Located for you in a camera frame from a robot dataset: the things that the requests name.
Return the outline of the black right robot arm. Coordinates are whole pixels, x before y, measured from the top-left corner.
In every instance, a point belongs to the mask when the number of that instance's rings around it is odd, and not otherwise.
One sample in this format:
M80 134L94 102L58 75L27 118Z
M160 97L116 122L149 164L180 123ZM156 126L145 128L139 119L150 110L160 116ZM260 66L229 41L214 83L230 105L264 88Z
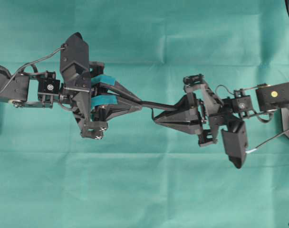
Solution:
M235 90L232 98L221 99L202 74L187 76L183 82L185 95L173 107L162 108L163 112L152 119L156 124L197 135L200 146L216 144L221 126L227 127L222 131L224 141L238 134L245 137L244 119L272 117L278 109L289 109L289 82L255 86L259 112L254 110L251 97L244 89Z

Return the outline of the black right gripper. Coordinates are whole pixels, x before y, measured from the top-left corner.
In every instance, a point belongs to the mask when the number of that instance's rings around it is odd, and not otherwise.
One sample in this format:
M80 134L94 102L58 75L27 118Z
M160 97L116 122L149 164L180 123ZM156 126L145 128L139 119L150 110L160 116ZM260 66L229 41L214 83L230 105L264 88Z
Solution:
M236 117L232 107L210 89L202 74L187 76L183 82L187 94L174 105L178 110L163 111L155 116L156 124L198 135L201 147L217 143L220 126L227 126L227 131L231 133L238 133L244 127L244 121ZM193 93L196 90L201 91L203 100L198 101ZM202 123L206 122L209 123L209 129L202 127Z

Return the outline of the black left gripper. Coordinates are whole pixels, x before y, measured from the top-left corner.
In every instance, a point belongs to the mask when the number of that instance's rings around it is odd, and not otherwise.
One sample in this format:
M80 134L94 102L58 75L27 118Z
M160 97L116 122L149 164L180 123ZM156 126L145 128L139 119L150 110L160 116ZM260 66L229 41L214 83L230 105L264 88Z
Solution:
M116 81L114 77L101 75L104 63L89 62L89 68L73 63L60 71L64 83L59 92L59 105L72 112L83 138L101 140L107 128L105 122L120 115L140 111L142 100ZM95 96L108 90L120 96Z

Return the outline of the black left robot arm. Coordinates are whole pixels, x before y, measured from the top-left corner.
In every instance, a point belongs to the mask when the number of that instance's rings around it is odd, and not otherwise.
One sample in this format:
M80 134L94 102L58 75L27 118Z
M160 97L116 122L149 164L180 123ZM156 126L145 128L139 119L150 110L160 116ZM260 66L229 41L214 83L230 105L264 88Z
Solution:
M104 63L90 62L88 91L69 90L56 79L55 72L20 70L14 78L0 66L0 102L23 108L52 108L58 103L71 112L83 138L101 140L107 130L107 121L142 109L141 99L128 91L113 77L106 76Z

